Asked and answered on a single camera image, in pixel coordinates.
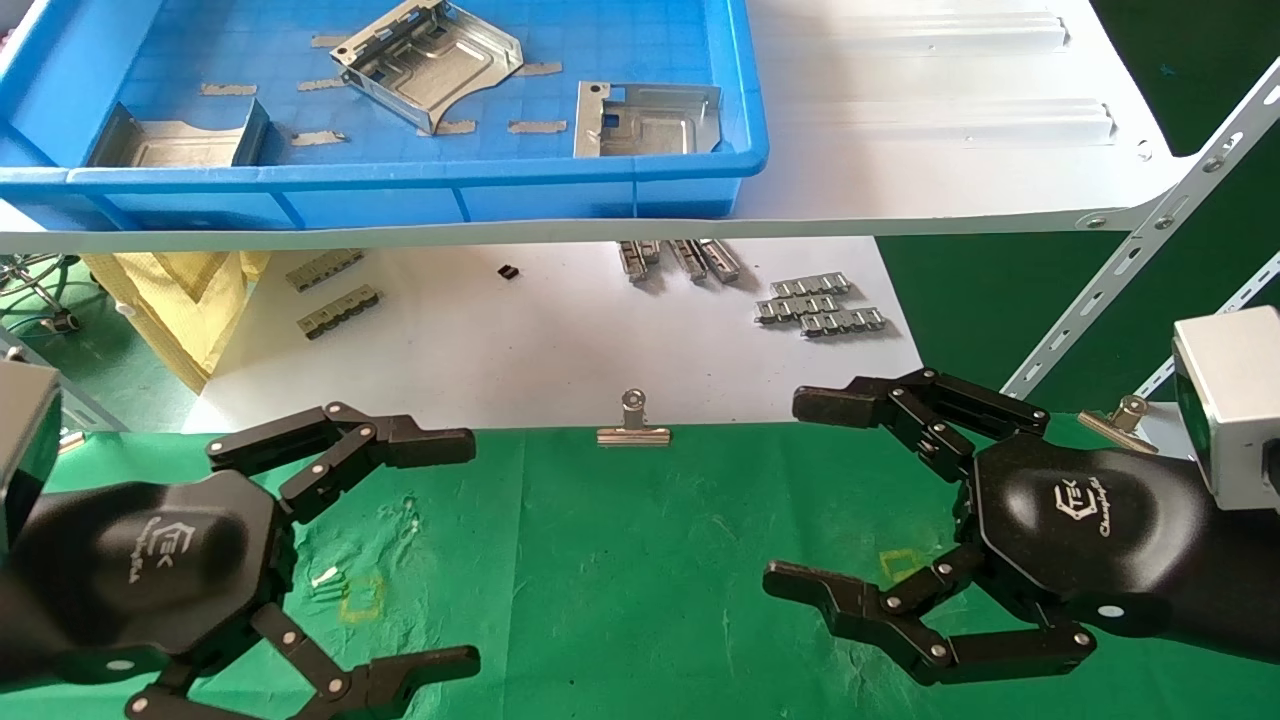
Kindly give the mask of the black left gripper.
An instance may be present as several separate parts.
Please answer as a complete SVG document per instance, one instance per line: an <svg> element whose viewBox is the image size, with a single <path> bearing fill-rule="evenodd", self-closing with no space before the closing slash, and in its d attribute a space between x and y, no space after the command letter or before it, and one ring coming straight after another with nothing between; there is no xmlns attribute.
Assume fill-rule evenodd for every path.
<svg viewBox="0 0 1280 720"><path fill-rule="evenodd" d="M402 719L421 688L477 675L479 650L465 644L339 669L276 605L297 561L285 516L315 520L383 466L465 464L476 454L470 429L425 430L407 414L371 416L329 404L212 441L207 457L216 473L195 483L46 495L41 675L105 684L170 664L131 698L128 719L248 719L188 693L197 674L227 669L260 635L314 688L293 719ZM300 460L308 465L280 486L282 509L247 478Z"/></svg>

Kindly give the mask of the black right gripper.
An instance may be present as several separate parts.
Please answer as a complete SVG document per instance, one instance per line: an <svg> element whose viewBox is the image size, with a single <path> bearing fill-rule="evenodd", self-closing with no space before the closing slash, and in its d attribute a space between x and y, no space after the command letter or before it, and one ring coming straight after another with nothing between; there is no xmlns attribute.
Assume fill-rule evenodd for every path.
<svg viewBox="0 0 1280 720"><path fill-rule="evenodd" d="M975 446L964 430L1006 439L975 456L977 527L1011 597L1033 601L1024 618L1032 626L945 635L925 625L927 614L970 584L989 584L975 544L960 544L887 591L769 562L764 592L817 609L832 637L874 646L920 685L954 685L1069 674L1096 648L1079 623L1125 637L1172 634L1176 574L1201 528L1201 477L1192 462L1051 445L1036 437L1050 424L1047 411L932 368L859 375L844 388L801 386L794 418L884 428L943 480L972 477Z"/></svg>

